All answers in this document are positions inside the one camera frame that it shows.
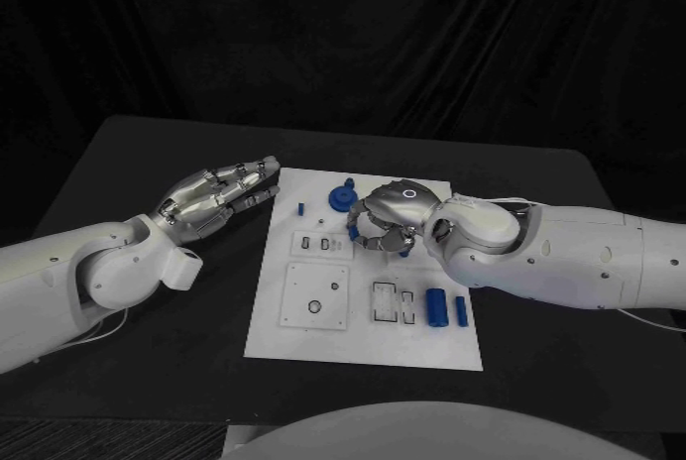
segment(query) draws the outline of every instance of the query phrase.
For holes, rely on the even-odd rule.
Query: dark table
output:
[[[188,173],[270,154],[285,167],[443,179],[481,197],[611,208],[573,151],[118,116],[35,236],[148,212]],[[27,196],[40,202],[40,194]],[[282,424],[353,405],[422,400],[504,407],[585,429],[686,431],[680,336],[613,311],[489,288],[471,292],[482,373],[243,358],[269,213],[266,203],[191,246],[204,267],[190,291],[161,287],[113,335],[0,376],[1,415]],[[647,315],[670,322],[665,311]]]

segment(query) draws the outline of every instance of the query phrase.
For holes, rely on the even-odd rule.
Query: robotic hand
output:
[[[497,203],[527,207],[505,210]],[[387,230],[367,239],[357,218]],[[574,308],[686,309],[686,226],[587,207],[455,194],[439,201],[410,180],[353,205],[347,227],[371,250],[407,252],[415,237],[455,282]]]
[[[180,246],[210,236],[278,193],[247,194],[276,172],[273,157],[182,179],[157,209],[0,249],[0,374],[50,352],[159,282],[185,290],[200,257]]]

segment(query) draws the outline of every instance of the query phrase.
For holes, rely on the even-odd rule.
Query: white round object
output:
[[[638,460],[642,457],[586,433],[521,413],[465,403],[397,402],[311,417],[268,433],[221,458]]]

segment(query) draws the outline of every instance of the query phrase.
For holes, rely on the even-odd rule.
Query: white board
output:
[[[350,243],[345,214],[335,212],[328,206],[328,192],[335,186],[342,185],[347,177],[354,179],[354,190],[360,198],[380,185],[402,179],[400,176],[280,169],[278,179],[280,191],[273,200],[244,356],[481,371],[468,290],[442,272],[426,252],[420,238],[404,259],[397,254],[367,251]],[[433,191],[439,199],[449,198],[448,182],[413,180]],[[296,213],[298,203],[304,203],[301,216]],[[360,216],[358,228],[366,236],[383,235],[381,229],[368,222],[366,215]],[[309,238],[309,248],[305,250],[301,250],[302,237]],[[335,244],[341,242],[340,246],[335,245],[335,251],[321,250],[321,238],[335,240]],[[305,273],[314,274],[304,277],[309,281],[304,291],[299,290],[301,285],[298,291],[286,289],[286,271],[292,264],[298,267],[301,264],[314,266],[304,267]],[[329,274],[327,268],[321,266],[347,270],[344,301],[340,289],[335,296],[329,297],[332,296],[332,293],[327,292],[331,289]],[[289,282],[301,284],[301,280],[302,278],[289,279]],[[396,287],[397,322],[373,320],[374,282],[393,284]],[[449,324],[443,328],[430,328],[427,325],[425,292],[429,288],[445,290]],[[406,294],[403,302],[403,293],[407,292],[412,293],[412,305]],[[464,296],[466,327],[456,326],[453,303],[456,296]],[[341,321],[340,312],[331,314],[328,320],[317,321],[318,314],[328,316],[329,311],[324,311],[324,307],[334,299],[345,305],[342,324],[337,324]],[[318,313],[305,311],[312,300],[319,302],[318,305],[312,305],[315,307],[312,310],[319,310]],[[299,316],[295,323],[298,326],[286,325],[291,318],[282,321],[283,310],[291,313],[292,309]],[[410,311],[415,314],[415,324],[403,322],[403,318],[409,318]]]

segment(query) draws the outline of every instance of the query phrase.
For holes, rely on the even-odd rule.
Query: small white piece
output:
[[[397,323],[397,302],[394,284],[373,284],[371,319]]]
[[[295,230],[289,255],[315,259],[353,260],[353,242],[347,234]]]
[[[288,264],[278,324],[347,329],[347,267]]]
[[[403,323],[415,324],[415,294],[410,291],[400,293],[400,309],[403,312]]]

